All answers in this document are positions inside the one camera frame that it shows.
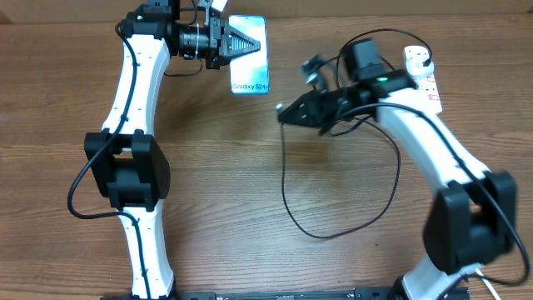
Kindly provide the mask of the Samsung Galaxy smartphone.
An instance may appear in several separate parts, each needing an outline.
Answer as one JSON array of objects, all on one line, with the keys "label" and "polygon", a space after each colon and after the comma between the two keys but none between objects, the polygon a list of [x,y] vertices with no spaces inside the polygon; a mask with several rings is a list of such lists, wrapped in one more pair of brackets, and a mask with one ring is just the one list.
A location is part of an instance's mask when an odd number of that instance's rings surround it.
[{"label": "Samsung Galaxy smartphone", "polygon": [[256,52],[232,59],[230,62],[231,90],[239,95],[264,95],[270,92],[267,49],[267,24],[263,16],[232,15],[229,25],[257,40]]}]

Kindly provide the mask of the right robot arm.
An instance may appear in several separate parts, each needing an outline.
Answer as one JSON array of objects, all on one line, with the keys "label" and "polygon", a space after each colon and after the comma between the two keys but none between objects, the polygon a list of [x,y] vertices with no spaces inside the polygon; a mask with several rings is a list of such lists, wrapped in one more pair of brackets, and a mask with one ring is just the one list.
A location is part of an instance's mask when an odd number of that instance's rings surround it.
[{"label": "right robot arm", "polygon": [[514,179],[492,172],[441,121],[427,45],[405,47],[401,69],[387,67],[371,39],[347,44],[341,55],[351,86],[331,90],[321,75],[323,60],[314,57],[301,67],[311,91],[278,107],[278,121],[327,133],[339,122],[373,118],[401,143],[433,196],[420,263],[391,287],[357,288],[355,298],[468,298],[461,282],[479,277],[485,265],[521,245]]}]

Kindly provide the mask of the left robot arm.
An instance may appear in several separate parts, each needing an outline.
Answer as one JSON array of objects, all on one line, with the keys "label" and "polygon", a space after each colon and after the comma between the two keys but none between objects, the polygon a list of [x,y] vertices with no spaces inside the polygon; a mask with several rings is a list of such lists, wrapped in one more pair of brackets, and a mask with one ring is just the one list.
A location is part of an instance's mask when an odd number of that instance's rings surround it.
[{"label": "left robot arm", "polygon": [[269,92],[267,24],[262,16],[223,16],[223,1],[195,1],[203,22],[182,22],[177,1],[149,1],[117,26],[123,64],[112,108],[99,132],[84,140],[87,164],[111,215],[122,224],[132,266],[131,299],[175,299],[176,279],[167,257],[162,209],[171,170],[155,139],[162,79],[174,57],[202,68],[229,67],[235,94]]}]

